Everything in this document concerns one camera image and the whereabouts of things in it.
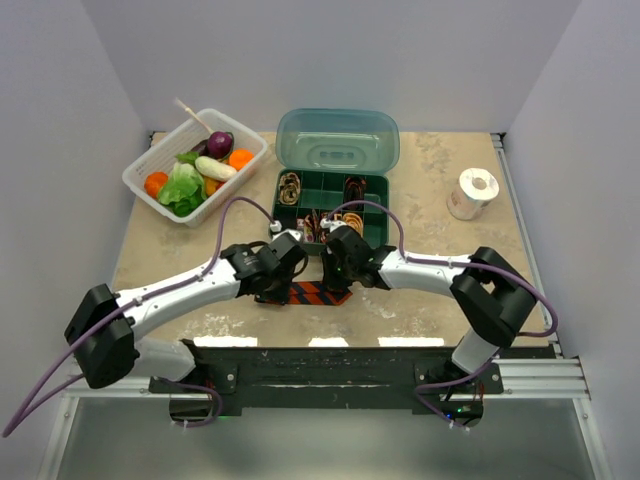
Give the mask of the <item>orange navy striped tie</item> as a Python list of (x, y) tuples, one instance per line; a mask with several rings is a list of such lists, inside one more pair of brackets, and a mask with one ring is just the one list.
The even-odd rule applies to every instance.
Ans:
[(289, 305), (339, 306), (344, 304), (352, 293), (349, 289), (333, 291), (320, 281), (293, 282), (289, 289)]

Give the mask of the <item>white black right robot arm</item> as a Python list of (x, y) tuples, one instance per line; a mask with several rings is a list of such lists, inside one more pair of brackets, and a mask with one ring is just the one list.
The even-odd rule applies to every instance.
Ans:
[(489, 247), (467, 256), (405, 258), (399, 248), (372, 248), (353, 228), (340, 225), (330, 229), (321, 258), (328, 288), (359, 283), (370, 289), (418, 290), (454, 299), (470, 329), (449, 359), (429, 370), (425, 381), (459, 393), (480, 382), (480, 369), (512, 345), (537, 303), (530, 284)]

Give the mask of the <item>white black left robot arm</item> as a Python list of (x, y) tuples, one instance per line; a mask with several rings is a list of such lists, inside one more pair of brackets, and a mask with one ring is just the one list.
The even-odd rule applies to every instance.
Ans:
[(305, 260), (302, 235), (285, 230), (261, 244), (234, 244), (210, 262), (144, 287), (114, 293), (89, 289), (64, 337), (88, 386), (102, 389), (130, 375), (163, 377), (185, 392), (200, 390), (207, 368), (183, 342), (150, 334), (198, 308), (287, 289)]

